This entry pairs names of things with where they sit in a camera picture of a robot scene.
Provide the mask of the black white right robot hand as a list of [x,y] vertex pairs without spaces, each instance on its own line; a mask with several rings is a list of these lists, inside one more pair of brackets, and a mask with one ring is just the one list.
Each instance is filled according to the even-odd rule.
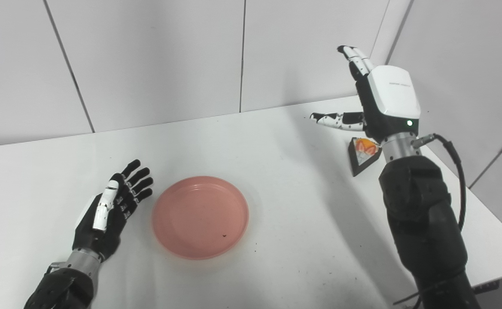
[[399,133],[417,136],[421,107],[409,72],[393,65],[373,65],[353,46],[340,45],[337,51],[348,61],[362,111],[312,113],[310,119],[325,127],[363,131],[377,143]]

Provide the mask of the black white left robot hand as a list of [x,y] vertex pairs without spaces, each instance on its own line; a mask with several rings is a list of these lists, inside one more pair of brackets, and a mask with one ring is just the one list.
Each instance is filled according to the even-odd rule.
[[101,193],[94,196],[75,229],[73,250],[94,251],[106,261],[119,248],[121,233],[138,205],[152,195],[153,178],[140,160],[113,174]]

